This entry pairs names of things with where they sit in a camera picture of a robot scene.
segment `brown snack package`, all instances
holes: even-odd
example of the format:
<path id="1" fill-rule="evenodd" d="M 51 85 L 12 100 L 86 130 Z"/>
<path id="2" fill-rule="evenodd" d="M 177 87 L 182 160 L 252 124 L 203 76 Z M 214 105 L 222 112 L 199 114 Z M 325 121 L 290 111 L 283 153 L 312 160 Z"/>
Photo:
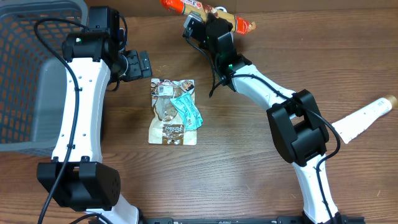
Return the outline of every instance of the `brown snack package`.
<path id="1" fill-rule="evenodd" d="M 170 81 L 153 78 L 150 83 L 152 108 L 155 118 L 149 127 L 148 142 L 151 144 L 195 145 L 197 131 L 185 130 L 182 118 L 170 101 L 186 92 L 195 101 L 193 80 Z"/>

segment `plastic food package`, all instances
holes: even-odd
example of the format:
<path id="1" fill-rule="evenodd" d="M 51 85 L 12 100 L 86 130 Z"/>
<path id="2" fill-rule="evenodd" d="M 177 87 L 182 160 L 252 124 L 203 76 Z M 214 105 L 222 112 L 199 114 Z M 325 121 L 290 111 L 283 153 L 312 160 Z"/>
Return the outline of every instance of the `plastic food package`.
<path id="1" fill-rule="evenodd" d="M 193 80 L 170 81 L 153 78 L 150 83 L 155 118 L 149 126 L 151 144 L 196 145 L 196 129 L 188 130 L 171 99 L 187 94 L 195 102 Z"/>
<path id="2" fill-rule="evenodd" d="M 170 101 L 181 116 L 187 131 L 196 130 L 201 126 L 203 119 L 190 93 L 184 93 L 178 98 L 170 99 Z"/>
<path id="3" fill-rule="evenodd" d="M 198 17 L 201 17 L 203 22 L 206 22 L 208 14 L 212 13 L 215 17 L 225 19 L 232 23 L 232 32 L 239 34 L 247 34 L 256 28 L 255 22 L 250 23 L 239 16 L 234 16 L 196 0 L 160 0 L 160 3 L 162 3 L 163 7 L 166 9 L 175 11 L 178 14 L 189 15 L 190 13 L 194 13 Z"/>

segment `cable clip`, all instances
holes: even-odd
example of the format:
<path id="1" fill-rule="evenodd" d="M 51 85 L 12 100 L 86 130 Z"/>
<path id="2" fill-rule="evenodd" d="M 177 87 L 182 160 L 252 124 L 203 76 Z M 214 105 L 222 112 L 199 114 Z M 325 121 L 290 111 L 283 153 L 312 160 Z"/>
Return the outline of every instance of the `cable clip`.
<path id="1" fill-rule="evenodd" d="M 75 149 L 76 148 L 76 146 L 75 145 L 69 145 L 69 144 L 67 144 L 67 149 Z"/>

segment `gray plastic basket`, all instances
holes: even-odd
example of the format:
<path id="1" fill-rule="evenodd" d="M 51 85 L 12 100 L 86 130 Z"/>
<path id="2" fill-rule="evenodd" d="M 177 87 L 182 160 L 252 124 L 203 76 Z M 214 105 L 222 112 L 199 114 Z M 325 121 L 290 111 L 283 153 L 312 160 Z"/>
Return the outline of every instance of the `gray plastic basket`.
<path id="1" fill-rule="evenodd" d="M 65 67 L 36 39 L 36 20 L 87 22 L 83 0 L 0 0 L 0 152 L 50 156 L 61 129 Z M 40 33 L 58 53 L 79 27 L 45 22 Z"/>

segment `printed label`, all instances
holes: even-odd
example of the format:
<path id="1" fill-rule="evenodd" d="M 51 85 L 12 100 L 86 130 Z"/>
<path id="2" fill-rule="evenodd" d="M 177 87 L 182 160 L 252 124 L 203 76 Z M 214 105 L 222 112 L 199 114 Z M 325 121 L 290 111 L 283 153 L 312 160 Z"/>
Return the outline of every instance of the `printed label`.
<path id="1" fill-rule="evenodd" d="M 172 86 L 159 86 L 159 96 L 172 96 L 173 87 Z"/>
<path id="2" fill-rule="evenodd" d="M 162 144 L 184 144 L 184 125 L 165 124 L 163 125 Z"/>
<path id="3" fill-rule="evenodd" d="M 198 9 L 201 9 L 202 5 L 201 2 L 195 1 L 195 0 L 181 0 L 181 2 L 184 2 L 185 4 L 189 4 L 191 6 L 194 6 Z"/>

